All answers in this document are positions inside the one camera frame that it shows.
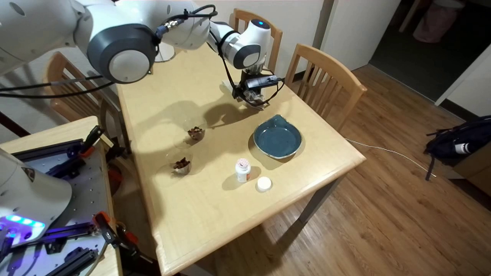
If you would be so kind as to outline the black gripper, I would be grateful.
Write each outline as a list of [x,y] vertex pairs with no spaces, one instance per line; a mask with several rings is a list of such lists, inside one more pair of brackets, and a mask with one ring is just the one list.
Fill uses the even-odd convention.
[[233,88],[233,97],[239,100],[248,102],[260,102],[262,100],[262,89],[276,86],[282,82],[280,77],[271,74],[251,74],[244,71],[240,74],[240,82],[237,86]]

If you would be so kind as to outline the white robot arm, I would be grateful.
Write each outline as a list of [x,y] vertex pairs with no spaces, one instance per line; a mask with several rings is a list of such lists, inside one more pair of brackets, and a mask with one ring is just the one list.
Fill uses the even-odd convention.
[[253,19],[239,33],[214,16],[214,5],[193,0],[0,0],[0,74],[66,46],[104,79],[128,85],[148,74],[162,43],[208,46],[239,71],[260,71],[271,27]]

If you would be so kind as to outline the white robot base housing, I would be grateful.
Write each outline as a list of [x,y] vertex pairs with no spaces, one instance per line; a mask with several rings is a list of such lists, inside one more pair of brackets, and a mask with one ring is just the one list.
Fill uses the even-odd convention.
[[72,186],[0,151],[0,226],[13,247],[39,240],[62,215]]

